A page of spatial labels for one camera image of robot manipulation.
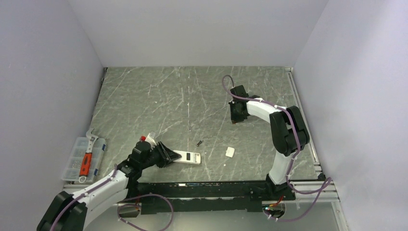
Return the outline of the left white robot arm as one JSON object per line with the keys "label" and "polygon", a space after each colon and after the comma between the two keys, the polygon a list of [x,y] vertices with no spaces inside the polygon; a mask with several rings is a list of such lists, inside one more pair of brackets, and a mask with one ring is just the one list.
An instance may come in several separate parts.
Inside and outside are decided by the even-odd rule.
{"label": "left white robot arm", "polygon": [[138,195],[138,180],[144,169],[163,168],[180,159],[174,152],[158,142],[136,143],[132,153],[113,171],[94,184],[75,193],[60,192],[55,196],[37,226],[38,231],[81,231],[113,204],[132,202]]}

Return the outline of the red white remote control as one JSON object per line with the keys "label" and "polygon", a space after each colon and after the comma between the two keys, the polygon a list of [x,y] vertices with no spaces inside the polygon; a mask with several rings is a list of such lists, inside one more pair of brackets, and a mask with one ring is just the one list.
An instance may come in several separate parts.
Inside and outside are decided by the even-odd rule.
{"label": "red white remote control", "polygon": [[201,154],[200,153],[186,152],[186,151],[180,151],[180,150],[174,150],[174,152],[181,156],[179,159],[174,160],[174,162],[176,163],[194,164],[194,165],[201,164]]}

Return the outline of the white battery cover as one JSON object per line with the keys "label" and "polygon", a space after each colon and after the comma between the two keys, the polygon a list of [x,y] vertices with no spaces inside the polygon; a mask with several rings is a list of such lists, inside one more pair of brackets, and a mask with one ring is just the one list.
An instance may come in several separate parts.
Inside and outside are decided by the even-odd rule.
{"label": "white battery cover", "polygon": [[229,158],[233,158],[234,153],[235,153],[235,149],[232,147],[228,147],[226,150],[225,156]]}

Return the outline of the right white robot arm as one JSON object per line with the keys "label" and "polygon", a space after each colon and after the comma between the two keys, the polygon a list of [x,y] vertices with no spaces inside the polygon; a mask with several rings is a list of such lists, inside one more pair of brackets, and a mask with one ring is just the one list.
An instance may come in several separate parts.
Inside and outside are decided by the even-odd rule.
{"label": "right white robot arm", "polygon": [[265,193],[269,199],[276,200],[283,195],[282,184],[290,179],[297,156],[310,141],[300,109],[297,106],[278,106],[256,95],[249,96],[242,85],[226,92],[233,97],[229,102],[233,123],[256,116],[270,125],[272,142],[277,153],[268,173],[272,182],[265,186]]}

